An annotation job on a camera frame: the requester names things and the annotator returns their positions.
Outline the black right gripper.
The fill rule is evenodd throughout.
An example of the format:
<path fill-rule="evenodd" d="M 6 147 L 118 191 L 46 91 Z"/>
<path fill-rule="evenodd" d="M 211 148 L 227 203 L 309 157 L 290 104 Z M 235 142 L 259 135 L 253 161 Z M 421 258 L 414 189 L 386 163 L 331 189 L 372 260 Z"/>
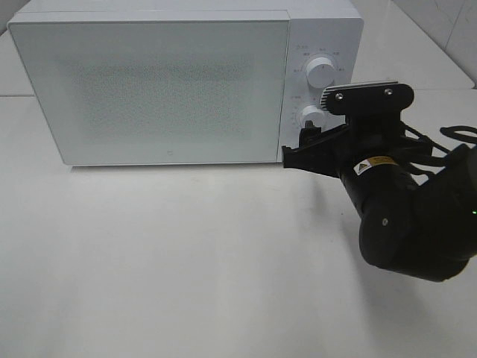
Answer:
<path fill-rule="evenodd" d="M 305 121 L 297 148 L 282 148 L 283 166 L 339 179 L 356 209 L 409 209 L 414 179 L 398 158 L 414 146 L 399 118 L 348 119 L 321 133 Z"/>

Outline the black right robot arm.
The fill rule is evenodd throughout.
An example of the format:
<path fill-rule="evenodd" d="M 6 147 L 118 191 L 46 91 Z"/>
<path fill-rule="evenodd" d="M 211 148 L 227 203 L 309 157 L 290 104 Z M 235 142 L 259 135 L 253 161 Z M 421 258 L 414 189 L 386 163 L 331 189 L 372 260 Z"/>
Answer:
<path fill-rule="evenodd" d="M 441 282 L 476 255 L 476 148 L 433 155 L 435 143 L 398 114 L 307 125 L 283 165 L 339 179 L 360 219 L 359 249 L 380 269 Z"/>

